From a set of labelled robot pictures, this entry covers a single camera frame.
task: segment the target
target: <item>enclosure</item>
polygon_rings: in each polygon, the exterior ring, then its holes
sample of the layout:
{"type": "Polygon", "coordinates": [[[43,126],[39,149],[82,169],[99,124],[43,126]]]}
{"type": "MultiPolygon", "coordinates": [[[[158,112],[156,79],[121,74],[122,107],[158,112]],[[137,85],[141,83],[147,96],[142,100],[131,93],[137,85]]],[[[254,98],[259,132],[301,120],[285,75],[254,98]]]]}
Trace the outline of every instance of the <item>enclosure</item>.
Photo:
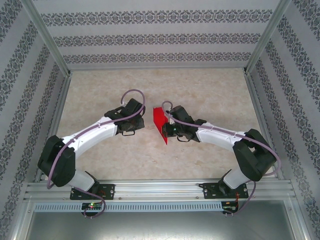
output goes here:
{"type": "Polygon", "coordinates": [[[1,239],[320,239],[319,4],[1,1],[1,239]],[[88,201],[70,200],[70,186],[48,190],[37,163],[50,136],[90,126],[129,89],[145,94],[145,127],[76,160],[115,185],[106,213],[84,219],[88,201]],[[221,128],[257,129],[279,155],[281,171],[257,182],[239,215],[225,218],[198,187],[236,168],[235,154],[166,145],[153,122],[165,100],[221,128]]]}

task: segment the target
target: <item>cable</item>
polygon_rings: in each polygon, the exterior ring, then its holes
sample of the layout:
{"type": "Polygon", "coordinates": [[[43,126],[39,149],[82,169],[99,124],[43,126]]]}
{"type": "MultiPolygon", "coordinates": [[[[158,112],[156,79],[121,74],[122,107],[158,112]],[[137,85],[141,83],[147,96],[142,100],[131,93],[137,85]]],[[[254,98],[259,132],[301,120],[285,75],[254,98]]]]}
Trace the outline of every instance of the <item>cable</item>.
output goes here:
{"type": "MultiPolygon", "coordinates": [[[[164,102],[162,103],[162,105],[161,105],[162,111],[164,112],[165,116],[166,116],[168,119],[172,119],[173,121],[175,121],[175,122],[177,122],[177,123],[179,123],[179,124],[187,125],[187,126],[190,126],[190,127],[196,127],[196,128],[199,128],[199,129],[202,128],[202,129],[216,130],[216,131],[221,132],[221,133],[224,133],[224,134],[229,134],[229,135],[231,135],[231,136],[236,136],[236,137],[238,137],[238,138],[242,138],[242,139],[248,140],[248,141],[250,141],[250,142],[253,142],[253,143],[255,143],[255,144],[258,144],[258,145],[260,145],[261,147],[267,149],[267,150],[275,157],[276,162],[277,162],[278,164],[277,164],[276,169],[275,169],[273,172],[266,173],[266,174],[263,175],[263,176],[265,176],[265,177],[266,177],[266,176],[271,176],[271,175],[273,175],[273,174],[276,174],[276,173],[280,170],[281,165],[282,165],[282,164],[281,164],[281,160],[280,160],[279,156],[276,154],[276,152],[273,151],[269,146],[263,144],[262,142],[259,142],[259,141],[255,140],[255,139],[252,139],[252,138],[250,138],[250,137],[243,136],[243,135],[240,135],[240,134],[236,134],[236,133],[234,133],[234,132],[232,132],[232,131],[228,131],[228,130],[225,130],[225,129],[217,128],[217,127],[215,127],[215,126],[212,126],[212,127],[210,127],[210,126],[201,126],[201,125],[191,124],[191,123],[187,123],[187,122],[183,122],[183,121],[180,121],[180,120],[178,120],[178,119],[175,119],[175,118],[172,117],[169,113],[166,112],[166,110],[165,110],[165,104],[166,104],[166,103],[170,104],[171,109],[173,108],[174,105],[173,105],[173,103],[172,103],[171,101],[164,101],[164,102]]],[[[252,198],[252,196],[254,195],[254,192],[255,192],[255,190],[256,190],[257,184],[256,184],[255,181],[253,182],[253,184],[254,184],[254,186],[253,186],[253,190],[252,190],[250,196],[248,197],[248,199],[246,200],[246,202],[243,204],[243,206],[242,206],[236,213],[233,213],[233,215],[238,214],[239,212],[241,212],[241,211],[244,209],[244,207],[248,204],[248,202],[250,201],[250,199],[252,198]]]]}
{"type": "Polygon", "coordinates": [[[235,197],[236,197],[236,199],[235,199],[235,201],[236,201],[236,208],[239,206],[239,193],[238,192],[236,192],[235,193],[235,197]]]}
{"type": "Polygon", "coordinates": [[[255,191],[256,191],[256,187],[257,187],[257,183],[255,181],[253,181],[253,189],[252,189],[252,192],[250,194],[250,196],[248,197],[248,199],[245,201],[245,203],[241,206],[241,208],[236,211],[236,212],[231,212],[231,211],[228,211],[228,210],[223,210],[224,212],[227,212],[228,214],[230,214],[231,216],[233,215],[237,215],[238,213],[242,212],[244,210],[244,208],[246,207],[246,205],[249,203],[249,201],[251,200],[251,198],[253,197],[255,191]]]}
{"type": "MultiPolygon", "coordinates": [[[[83,130],[83,131],[80,132],[78,135],[76,135],[74,138],[72,138],[70,141],[68,141],[68,142],[61,148],[61,150],[58,152],[58,154],[56,155],[56,157],[55,157],[55,159],[54,159],[54,161],[53,161],[53,164],[52,164],[52,167],[51,167],[49,176],[48,176],[48,180],[47,180],[47,183],[46,183],[46,188],[47,188],[47,189],[51,189],[51,188],[55,185],[54,183],[51,184],[51,179],[52,179],[52,176],[53,176],[53,174],[54,174],[54,171],[55,171],[57,162],[58,162],[61,154],[63,153],[63,151],[64,151],[71,143],[75,142],[75,141],[76,141],[78,138],[80,138],[83,134],[91,131],[92,129],[98,128],[98,127],[103,126],[103,125],[106,125],[106,124],[111,124],[111,123],[115,123],[115,122],[119,122],[119,121],[124,121],[124,120],[127,120],[127,119],[131,119],[131,118],[133,118],[134,116],[140,114],[141,111],[143,111],[143,109],[144,109],[144,107],[145,107],[145,104],[146,104],[146,97],[145,97],[144,93],[143,93],[142,91],[138,90],[138,89],[130,89],[130,90],[126,91],[126,92],[122,95],[122,97],[121,97],[121,100],[120,100],[121,104],[124,103],[124,98],[125,98],[125,96],[126,96],[128,93],[130,93],[130,92],[138,92],[138,93],[140,93],[140,94],[142,95],[142,99],[143,99],[143,100],[142,100],[142,106],[141,106],[141,108],[140,108],[137,112],[135,112],[134,114],[132,114],[132,115],[130,115],[130,116],[122,117],[122,118],[115,119],[115,120],[105,121],[105,122],[101,122],[101,123],[99,123],[99,124],[93,125],[93,126],[87,128],[87,129],[83,130]]],[[[106,209],[106,202],[105,202],[105,200],[104,200],[102,197],[100,197],[100,196],[98,196],[98,195],[96,195],[96,194],[93,194],[93,193],[91,193],[91,192],[84,191],[84,190],[82,190],[82,189],[80,189],[80,188],[77,188],[77,187],[75,187],[75,189],[78,190],[78,191],[80,191],[80,192],[83,192],[83,193],[85,193],[85,194],[91,195],[91,196],[93,196],[93,197],[96,197],[96,198],[102,200],[103,210],[102,210],[101,212],[97,213],[95,216],[90,217],[91,219],[92,219],[92,218],[95,218],[95,217],[97,217],[97,216],[99,216],[99,215],[101,215],[101,214],[105,211],[105,209],[106,209]]],[[[88,217],[88,216],[86,215],[86,211],[87,211],[87,210],[85,210],[84,213],[83,213],[85,218],[88,217]]]]}

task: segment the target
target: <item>floral pattern stripe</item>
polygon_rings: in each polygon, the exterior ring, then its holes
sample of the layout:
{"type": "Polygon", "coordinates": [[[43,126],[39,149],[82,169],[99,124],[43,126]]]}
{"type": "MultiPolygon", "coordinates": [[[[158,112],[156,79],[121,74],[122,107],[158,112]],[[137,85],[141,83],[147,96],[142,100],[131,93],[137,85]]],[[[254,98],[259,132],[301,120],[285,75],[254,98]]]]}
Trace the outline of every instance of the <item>floral pattern stripe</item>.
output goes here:
{"type": "Polygon", "coordinates": [[[0,114],[3,106],[6,104],[9,94],[17,80],[23,64],[26,61],[27,55],[36,39],[38,31],[35,25],[30,21],[18,46],[14,50],[9,63],[0,78],[0,114]]]}
{"type": "Polygon", "coordinates": [[[300,130],[304,145],[307,147],[310,159],[313,161],[316,173],[320,175],[320,144],[318,143],[318,139],[315,137],[315,132],[309,124],[309,119],[307,118],[304,108],[296,94],[294,85],[291,83],[285,66],[271,40],[266,45],[265,51],[267,52],[276,76],[278,77],[283,93],[294,116],[294,120],[300,130]]]}
{"type": "Polygon", "coordinates": [[[302,47],[297,34],[292,29],[286,17],[283,17],[279,22],[277,29],[282,36],[296,67],[306,86],[309,88],[312,98],[315,100],[318,110],[320,111],[320,81],[313,63],[310,61],[307,52],[302,47]]]}
{"type": "Polygon", "coordinates": [[[58,47],[163,45],[163,44],[256,44],[259,33],[198,33],[198,34],[129,34],[96,36],[58,36],[58,47]]]}
{"type": "Polygon", "coordinates": [[[250,52],[171,52],[65,55],[67,64],[247,61],[250,52]]]}
{"type": "Polygon", "coordinates": [[[42,13],[48,27],[111,24],[267,23],[273,11],[264,10],[160,10],[42,13]]]}
{"type": "Polygon", "coordinates": [[[4,137],[3,144],[0,148],[0,180],[3,179],[3,175],[7,170],[6,166],[9,164],[9,160],[11,159],[12,152],[17,143],[17,139],[25,122],[30,104],[37,90],[38,83],[49,55],[49,49],[44,45],[23,91],[17,110],[15,111],[12,122],[10,123],[9,130],[7,131],[7,135],[4,137]]]}
{"type": "Polygon", "coordinates": [[[0,44],[4,41],[12,24],[21,12],[22,4],[19,0],[7,0],[0,10],[0,44]]]}
{"type": "MultiPolygon", "coordinates": [[[[273,88],[271,86],[269,77],[267,75],[266,69],[262,63],[262,60],[259,59],[258,62],[255,65],[256,70],[259,74],[260,79],[256,79],[256,81],[261,81],[262,86],[264,89],[264,92],[266,94],[266,97],[268,99],[268,103],[270,105],[270,110],[273,114],[274,117],[274,122],[276,123],[278,132],[280,134],[280,138],[283,143],[283,149],[286,152],[286,155],[288,157],[288,161],[291,164],[292,172],[295,177],[295,181],[297,182],[298,188],[300,190],[300,195],[302,198],[302,201],[306,207],[306,211],[308,212],[308,216],[310,221],[312,222],[312,226],[315,229],[315,235],[317,238],[320,238],[320,224],[319,224],[319,219],[320,219],[320,212],[319,208],[317,206],[316,199],[313,197],[313,192],[310,190],[310,183],[308,182],[308,174],[305,172],[304,168],[301,166],[301,161],[300,158],[297,154],[297,150],[295,148],[295,145],[292,141],[292,138],[290,136],[290,132],[288,130],[287,123],[284,119],[283,113],[279,107],[279,102],[276,98],[276,94],[273,91],[273,88]]],[[[253,85],[255,88],[255,91],[258,95],[259,103],[261,106],[262,102],[260,101],[259,98],[259,92],[257,91],[257,87],[255,85],[255,80],[253,80],[253,85]]],[[[264,118],[266,123],[267,118],[265,113],[263,112],[264,118]]],[[[274,141],[271,135],[271,131],[269,128],[269,125],[267,124],[271,140],[272,142],[274,141]]]]}
{"type": "Polygon", "coordinates": [[[320,7],[315,0],[293,0],[304,20],[320,41],[320,7]]]}
{"type": "MultiPolygon", "coordinates": [[[[14,180],[12,182],[12,187],[10,188],[10,195],[7,197],[8,200],[4,204],[4,211],[2,212],[2,217],[0,219],[0,222],[1,222],[0,239],[6,239],[6,235],[8,234],[8,231],[10,229],[14,212],[19,201],[19,196],[22,190],[23,182],[26,178],[26,174],[27,174],[30,162],[33,159],[32,157],[35,150],[35,146],[37,144],[37,140],[42,128],[42,124],[46,117],[46,111],[48,109],[59,72],[60,72],[59,67],[55,63],[50,73],[50,77],[47,81],[47,85],[45,87],[43,96],[41,98],[38,111],[33,120],[33,125],[31,127],[31,131],[29,133],[25,148],[23,150],[23,154],[19,161],[19,167],[17,168],[17,172],[15,173],[14,180]]],[[[63,82],[61,83],[58,98],[56,100],[54,111],[50,119],[50,125],[52,123],[52,120],[58,105],[58,100],[62,90],[62,86],[63,86],[63,82]]],[[[48,129],[45,129],[45,131],[47,131],[47,136],[45,139],[48,138],[49,129],[50,127],[48,129]]]]}

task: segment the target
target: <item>vent slot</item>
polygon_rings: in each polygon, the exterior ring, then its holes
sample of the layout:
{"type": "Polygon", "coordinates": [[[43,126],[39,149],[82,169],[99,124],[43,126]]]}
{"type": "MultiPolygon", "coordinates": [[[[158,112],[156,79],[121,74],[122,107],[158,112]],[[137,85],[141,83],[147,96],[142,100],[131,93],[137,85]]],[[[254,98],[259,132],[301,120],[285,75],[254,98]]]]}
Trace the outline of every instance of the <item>vent slot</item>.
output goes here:
{"type": "MultiPolygon", "coordinates": [[[[46,202],[36,203],[36,213],[78,213],[81,212],[81,202],[46,202]]],[[[107,202],[105,212],[133,213],[133,212],[205,212],[222,211],[220,201],[206,202],[107,202]]]]}

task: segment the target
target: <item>aluminum frame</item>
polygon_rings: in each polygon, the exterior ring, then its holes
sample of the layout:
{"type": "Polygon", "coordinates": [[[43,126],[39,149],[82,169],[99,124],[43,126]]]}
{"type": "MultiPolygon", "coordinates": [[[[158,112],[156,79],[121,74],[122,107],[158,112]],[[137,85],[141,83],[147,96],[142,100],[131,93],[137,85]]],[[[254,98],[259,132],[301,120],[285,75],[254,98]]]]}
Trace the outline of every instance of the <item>aluminum frame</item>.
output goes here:
{"type": "MultiPolygon", "coordinates": [[[[221,199],[204,199],[203,189],[198,187],[199,183],[215,183],[217,181],[218,179],[184,179],[102,180],[100,182],[102,184],[115,184],[116,186],[114,190],[114,200],[106,201],[107,204],[124,203],[130,205],[132,203],[141,203],[149,205],[150,203],[154,203],[155,205],[160,205],[163,203],[199,203],[201,205],[210,203],[219,204],[221,202],[221,199]]],[[[54,186],[52,189],[48,190],[46,188],[46,184],[47,181],[45,180],[41,182],[28,183],[15,228],[11,238],[9,239],[26,239],[32,221],[32,216],[35,212],[35,207],[39,203],[59,203],[61,206],[68,205],[70,203],[91,202],[90,200],[70,200],[71,187],[69,186],[54,186]]],[[[253,183],[248,183],[247,190],[249,194],[252,192],[252,189],[253,183]]],[[[295,239],[310,239],[293,185],[290,180],[278,180],[275,177],[264,177],[261,181],[257,182],[256,191],[251,200],[283,201],[295,239]]],[[[246,201],[246,199],[240,199],[239,201],[243,202],[246,201]]],[[[66,207],[66,210],[60,210],[59,212],[74,212],[74,210],[69,211],[66,207]]],[[[123,210],[114,210],[113,212],[123,212],[123,210]]]]}
{"type": "Polygon", "coordinates": [[[58,64],[60,70],[63,73],[63,76],[66,77],[70,73],[70,69],[67,66],[67,63],[58,49],[58,46],[55,43],[55,40],[51,36],[44,20],[42,19],[40,13],[37,11],[37,8],[34,4],[33,0],[21,0],[23,8],[28,13],[29,17],[31,18],[33,24],[35,25],[36,29],[40,33],[44,43],[47,45],[50,53],[52,54],[54,60],[58,64]]]}
{"type": "Polygon", "coordinates": [[[282,16],[284,15],[285,11],[287,10],[289,4],[291,3],[291,0],[280,0],[278,5],[276,6],[266,28],[263,31],[263,34],[261,35],[257,45],[255,46],[248,63],[245,66],[246,72],[250,73],[253,68],[255,67],[257,61],[259,60],[259,57],[263,50],[265,49],[265,46],[267,45],[268,41],[271,38],[271,35],[277,28],[278,23],[280,22],[282,16]]]}

